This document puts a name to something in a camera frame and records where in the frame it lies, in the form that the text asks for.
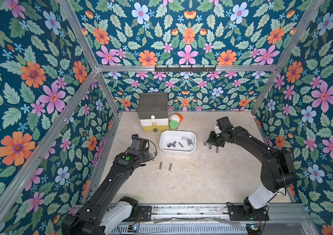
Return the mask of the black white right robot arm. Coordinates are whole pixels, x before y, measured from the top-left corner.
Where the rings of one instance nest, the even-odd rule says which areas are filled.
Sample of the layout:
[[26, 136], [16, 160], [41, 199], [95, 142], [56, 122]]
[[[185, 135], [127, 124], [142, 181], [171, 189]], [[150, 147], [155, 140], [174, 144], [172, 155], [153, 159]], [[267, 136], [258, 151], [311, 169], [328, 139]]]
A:
[[225, 147], [226, 143], [242, 147], [261, 163], [261, 183], [244, 199], [242, 216], [251, 219], [266, 214], [268, 203], [278, 193], [286, 191], [297, 179], [291, 153], [285, 149], [270, 147], [253, 137], [245, 128], [234, 127], [228, 117], [222, 117], [216, 120], [214, 131], [210, 132], [207, 144], [218, 149]]

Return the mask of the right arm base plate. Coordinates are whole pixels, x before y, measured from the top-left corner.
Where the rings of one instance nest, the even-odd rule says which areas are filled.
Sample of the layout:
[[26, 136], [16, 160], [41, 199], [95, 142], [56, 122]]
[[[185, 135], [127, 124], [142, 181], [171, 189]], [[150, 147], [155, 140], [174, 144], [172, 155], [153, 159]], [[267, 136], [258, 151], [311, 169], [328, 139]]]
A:
[[250, 203], [240, 206], [227, 202], [226, 205], [231, 221], [269, 221], [268, 205], [260, 209], [252, 208]]

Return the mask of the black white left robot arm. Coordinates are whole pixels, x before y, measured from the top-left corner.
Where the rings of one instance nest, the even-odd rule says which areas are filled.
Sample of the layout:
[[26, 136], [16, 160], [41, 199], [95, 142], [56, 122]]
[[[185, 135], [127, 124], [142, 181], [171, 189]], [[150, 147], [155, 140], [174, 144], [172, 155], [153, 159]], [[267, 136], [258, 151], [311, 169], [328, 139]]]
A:
[[125, 220], [140, 219], [138, 201], [125, 196], [112, 209], [108, 209], [122, 185], [135, 169], [145, 166], [156, 156], [149, 148], [156, 145], [148, 140], [132, 135], [131, 146], [118, 154], [109, 173], [82, 208], [74, 215], [67, 215], [62, 221], [64, 235], [108, 235]]

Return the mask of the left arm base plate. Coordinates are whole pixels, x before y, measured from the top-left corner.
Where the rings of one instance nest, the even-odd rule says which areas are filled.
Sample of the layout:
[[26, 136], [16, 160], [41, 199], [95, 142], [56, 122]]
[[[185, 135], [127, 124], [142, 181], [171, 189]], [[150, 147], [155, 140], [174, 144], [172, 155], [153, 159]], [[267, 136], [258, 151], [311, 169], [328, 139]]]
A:
[[151, 206], [138, 206], [135, 214], [131, 215], [129, 218], [123, 222], [148, 222], [151, 221], [152, 207]]

